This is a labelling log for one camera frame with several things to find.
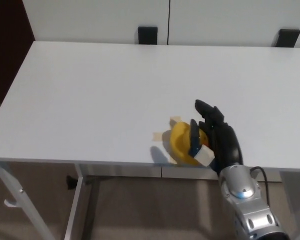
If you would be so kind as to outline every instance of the cabinet door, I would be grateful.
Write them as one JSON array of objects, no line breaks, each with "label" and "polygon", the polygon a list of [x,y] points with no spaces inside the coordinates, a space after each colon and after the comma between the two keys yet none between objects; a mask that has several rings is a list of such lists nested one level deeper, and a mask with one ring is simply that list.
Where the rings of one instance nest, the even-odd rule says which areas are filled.
[{"label": "cabinet door", "polygon": [[39,41],[137,43],[138,26],[167,43],[169,0],[23,0]]},{"label": "cabinet door", "polygon": [[269,47],[281,28],[300,29],[300,1],[171,0],[170,45]]}]

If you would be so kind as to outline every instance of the yellow rubber duck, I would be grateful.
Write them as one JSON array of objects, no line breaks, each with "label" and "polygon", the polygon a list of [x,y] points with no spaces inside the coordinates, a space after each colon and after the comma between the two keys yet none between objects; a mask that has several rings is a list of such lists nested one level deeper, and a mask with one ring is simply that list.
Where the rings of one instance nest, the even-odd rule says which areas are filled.
[{"label": "yellow rubber duck", "polygon": [[[199,129],[200,141],[202,145],[209,146],[209,140],[205,132]],[[176,123],[170,135],[170,147],[174,155],[183,163],[201,166],[193,157],[188,155],[190,149],[190,125],[185,122]]]}]

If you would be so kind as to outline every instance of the floor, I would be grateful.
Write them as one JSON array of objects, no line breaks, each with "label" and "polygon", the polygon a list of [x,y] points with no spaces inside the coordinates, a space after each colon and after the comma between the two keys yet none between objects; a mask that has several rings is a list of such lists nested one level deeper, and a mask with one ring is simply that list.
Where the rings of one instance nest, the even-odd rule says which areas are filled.
[{"label": "floor", "polygon": [[[11,164],[34,205],[60,240],[64,234],[74,190],[67,190],[72,165]],[[273,212],[285,230],[296,229],[281,183],[270,184]],[[40,239],[0,181],[0,240]],[[217,181],[118,177],[100,185],[93,240],[232,240],[231,222],[222,210]]]}]

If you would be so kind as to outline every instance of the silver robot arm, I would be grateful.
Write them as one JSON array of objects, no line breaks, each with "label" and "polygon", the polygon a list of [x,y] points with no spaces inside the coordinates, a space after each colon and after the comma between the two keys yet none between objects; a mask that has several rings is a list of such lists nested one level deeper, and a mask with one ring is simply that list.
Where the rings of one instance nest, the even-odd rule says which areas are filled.
[{"label": "silver robot arm", "polygon": [[233,221],[238,240],[290,240],[280,222],[261,197],[259,183],[243,165],[234,130],[224,122],[217,107],[196,100],[195,108],[205,119],[199,125],[191,120],[189,155],[200,162],[199,128],[208,136],[215,159],[210,166],[219,176],[225,209]]},{"label": "silver robot arm", "polygon": [[259,183],[250,169],[234,165],[219,176],[225,209],[234,223],[239,240],[289,240],[280,222],[262,199]]}]

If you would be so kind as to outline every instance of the wire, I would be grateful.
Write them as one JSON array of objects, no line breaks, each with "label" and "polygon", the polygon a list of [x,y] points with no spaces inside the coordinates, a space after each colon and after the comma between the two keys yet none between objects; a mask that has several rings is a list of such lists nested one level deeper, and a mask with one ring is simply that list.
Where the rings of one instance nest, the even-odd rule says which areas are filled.
[{"label": "wire", "polygon": [[253,172],[254,170],[259,169],[261,170],[263,176],[264,176],[264,182],[265,182],[265,190],[266,190],[266,201],[268,202],[268,206],[270,206],[270,194],[269,194],[269,182],[268,177],[266,176],[266,173],[264,169],[260,166],[255,166],[254,168],[250,169],[250,172]]}]

